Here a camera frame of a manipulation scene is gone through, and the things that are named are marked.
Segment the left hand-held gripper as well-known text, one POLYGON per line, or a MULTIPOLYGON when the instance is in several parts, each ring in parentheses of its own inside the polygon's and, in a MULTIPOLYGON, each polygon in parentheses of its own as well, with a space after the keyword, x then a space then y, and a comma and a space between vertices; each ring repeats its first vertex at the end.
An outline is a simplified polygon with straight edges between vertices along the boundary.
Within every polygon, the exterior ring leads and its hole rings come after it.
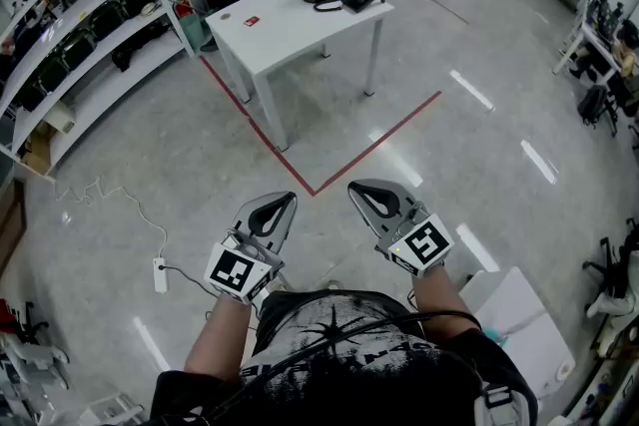
POLYGON ((252 304, 284 267, 279 252, 297 212, 293 192, 275 192, 245 203, 216 242, 204 272, 215 291, 252 304))

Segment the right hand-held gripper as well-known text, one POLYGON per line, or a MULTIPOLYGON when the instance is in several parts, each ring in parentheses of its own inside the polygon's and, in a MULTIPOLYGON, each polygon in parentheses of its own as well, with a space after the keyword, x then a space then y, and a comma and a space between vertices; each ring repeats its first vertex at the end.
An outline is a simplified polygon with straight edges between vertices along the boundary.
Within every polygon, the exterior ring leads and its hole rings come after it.
POLYGON ((436 213, 414 205, 402 185, 362 179, 350 182, 347 192, 365 224, 381 237, 375 248, 386 260, 417 278, 443 264, 454 246, 451 234, 436 213))

